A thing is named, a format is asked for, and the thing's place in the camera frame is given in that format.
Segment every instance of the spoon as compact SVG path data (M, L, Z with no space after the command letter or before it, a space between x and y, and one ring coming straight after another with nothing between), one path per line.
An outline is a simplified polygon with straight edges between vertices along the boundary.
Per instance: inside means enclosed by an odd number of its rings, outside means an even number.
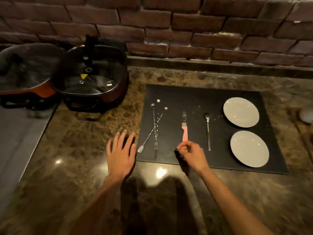
M210 114L209 113L205 113L204 117L207 120L207 130L208 130L208 149L209 151L211 151L211 144L210 144L210 130L209 130L209 120L210 120Z

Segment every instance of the countertop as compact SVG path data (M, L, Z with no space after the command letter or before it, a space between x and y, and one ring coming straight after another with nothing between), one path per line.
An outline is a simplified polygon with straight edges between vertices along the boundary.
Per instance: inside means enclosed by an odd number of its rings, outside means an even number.
M313 80L129 67L123 103L100 114L55 112L0 223L4 234L63 235L107 176L106 143L138 135L145 85L261 91L290 173L214 172L276 234L313 234L312 150L288 110L313 100ZM108 234L231 234L201 179L178 165L136 162L117 194Z

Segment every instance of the knife with pink handle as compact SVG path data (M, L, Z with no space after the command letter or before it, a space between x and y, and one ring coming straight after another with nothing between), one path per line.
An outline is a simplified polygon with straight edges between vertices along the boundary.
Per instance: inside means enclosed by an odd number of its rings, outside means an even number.
M187 131L187 114L185 111L182 112L182 129L184 130L184 134L182 136L182 141L188 141L188 131Z

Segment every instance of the person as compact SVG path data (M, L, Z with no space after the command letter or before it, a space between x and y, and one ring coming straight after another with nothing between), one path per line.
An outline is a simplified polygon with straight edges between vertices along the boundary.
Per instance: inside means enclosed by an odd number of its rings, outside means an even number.
M136 144L132 143L135 133L131 133L124 147L127 130L117 133L113 144L109 140L106 152L108 176L93 203L78 217L69 235L101 234L103 221L113 209L113 199L122 181L130 173L136 154ZM214 174L208 165L203 149L195 142L186 141L177 146L181 157L204 181L207 189L221 209L234 235L273 235Z

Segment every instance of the plate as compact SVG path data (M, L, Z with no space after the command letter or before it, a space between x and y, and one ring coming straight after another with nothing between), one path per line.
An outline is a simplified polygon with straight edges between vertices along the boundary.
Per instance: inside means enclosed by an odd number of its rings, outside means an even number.
M268 162L269 151L264 141L249 131L238 131L230 139L235 157L250 167L261 167Z
M250 101L233 97L224 103L224 114L226 118L242 128L249 128L257 124L260 115L258 109Z

